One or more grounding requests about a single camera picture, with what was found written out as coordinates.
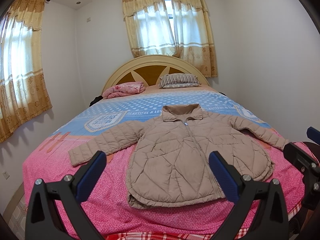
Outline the beige quilted puffer jacket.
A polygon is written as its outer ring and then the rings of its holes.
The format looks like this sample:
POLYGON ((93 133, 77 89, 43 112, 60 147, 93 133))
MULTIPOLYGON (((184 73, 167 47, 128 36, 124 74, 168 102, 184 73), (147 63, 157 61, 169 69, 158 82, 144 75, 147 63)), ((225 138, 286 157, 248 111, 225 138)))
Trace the beige quilted puffer jacket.
POLYGON ((169 105, 148 121, 126 121, 70 150, 73 166, 97 151, 130 146, 127 201, 137 209, 182 207, 224 198, 208 159, 217 151, 240 174, 263 181, 274 171, 263 141, 279 150, 287 140, 240 116, 207 112, 198 104, 169 105))

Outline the black item beside bed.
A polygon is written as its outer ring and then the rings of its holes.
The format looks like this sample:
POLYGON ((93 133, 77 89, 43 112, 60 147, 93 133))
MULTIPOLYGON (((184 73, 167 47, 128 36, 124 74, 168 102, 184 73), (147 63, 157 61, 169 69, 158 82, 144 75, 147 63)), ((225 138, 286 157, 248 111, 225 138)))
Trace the black item beside bed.
POLYGON ((100 100, 103 100, 103 96, 102 95, 95 97, 94 100, 92 100, 90 102, 89 106, 90 107, 93 106, 95 103, 99 102, 100 100))

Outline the side window yellow curtain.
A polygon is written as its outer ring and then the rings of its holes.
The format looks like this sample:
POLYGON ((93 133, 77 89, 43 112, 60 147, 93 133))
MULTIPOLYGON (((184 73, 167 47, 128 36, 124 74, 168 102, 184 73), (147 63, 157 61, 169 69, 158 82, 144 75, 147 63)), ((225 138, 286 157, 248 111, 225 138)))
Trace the side window yellow curtain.
POLYGON ((1 141, 52 108, 41 61, 44 0, 15 0, 1 20, 1 141))

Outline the folded pink floral blanket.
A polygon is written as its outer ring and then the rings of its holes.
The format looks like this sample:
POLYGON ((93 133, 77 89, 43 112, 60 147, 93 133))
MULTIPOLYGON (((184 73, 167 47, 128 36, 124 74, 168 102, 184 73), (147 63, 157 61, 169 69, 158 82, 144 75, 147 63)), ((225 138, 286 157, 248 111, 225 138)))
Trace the folded pink floral blanket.
POLYGON ((111 99, 129 95, 135 95, 144 92, 145 86, 142 82, 126 82, 106 89, 102 97, 104 99, 111 99))

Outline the striped pillow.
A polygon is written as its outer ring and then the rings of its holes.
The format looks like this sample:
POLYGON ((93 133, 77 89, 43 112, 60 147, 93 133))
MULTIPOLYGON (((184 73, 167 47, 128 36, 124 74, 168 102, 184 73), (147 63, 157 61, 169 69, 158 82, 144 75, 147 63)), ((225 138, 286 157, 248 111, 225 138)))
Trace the striped pillow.
POLYGON ((200 84, 198 77, 193 74, 175 73, 162 76, 159 82, 159 88, 198 87, 200 84))

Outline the right half back window curtain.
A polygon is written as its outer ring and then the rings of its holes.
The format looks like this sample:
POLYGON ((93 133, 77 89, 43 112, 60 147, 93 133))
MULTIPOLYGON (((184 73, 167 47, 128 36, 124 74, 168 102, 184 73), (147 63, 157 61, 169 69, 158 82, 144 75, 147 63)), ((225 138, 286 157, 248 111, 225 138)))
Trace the right half back window curtain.
POLYGON ((177 56, 204 77, 217 77, 217 60, 205 0, 171 0, 177 56))

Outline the half window curtain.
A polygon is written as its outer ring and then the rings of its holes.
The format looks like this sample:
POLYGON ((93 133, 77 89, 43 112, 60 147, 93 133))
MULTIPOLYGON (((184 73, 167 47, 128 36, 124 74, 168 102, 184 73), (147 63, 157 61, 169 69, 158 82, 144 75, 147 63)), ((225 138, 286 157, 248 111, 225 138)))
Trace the half window curtain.
POLYGON ((204 77, 217 77, 217 60, 205 0, 171 0, 177 56, 204 77))
POLYGON ((165 0, 122 0, 133 57, 177 54, 165 0))

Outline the cream wooden headboard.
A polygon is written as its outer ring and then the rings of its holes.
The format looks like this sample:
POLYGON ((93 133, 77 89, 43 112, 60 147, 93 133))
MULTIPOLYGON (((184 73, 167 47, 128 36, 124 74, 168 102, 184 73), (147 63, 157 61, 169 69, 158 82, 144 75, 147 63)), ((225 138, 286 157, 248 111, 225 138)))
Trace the cream wooden headboard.
POLYGON ((159 84, 162 76, 176 73, 193 74, 201 84, 209 85, 198 69, 182 59, 165 55, 146 55, 120 66, 106 81, 103 90, 131 81, 143 82, 146 87, 153 86, 159 84))

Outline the left half back window curtain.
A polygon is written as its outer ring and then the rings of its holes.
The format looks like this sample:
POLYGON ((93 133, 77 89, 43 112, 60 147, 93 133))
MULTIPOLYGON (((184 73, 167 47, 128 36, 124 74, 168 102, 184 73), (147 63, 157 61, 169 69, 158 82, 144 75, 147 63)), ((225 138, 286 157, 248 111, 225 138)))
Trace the left half back window curtain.
POLYGON ((165 0, 122 0, 133 57, 177 54, 165 0))

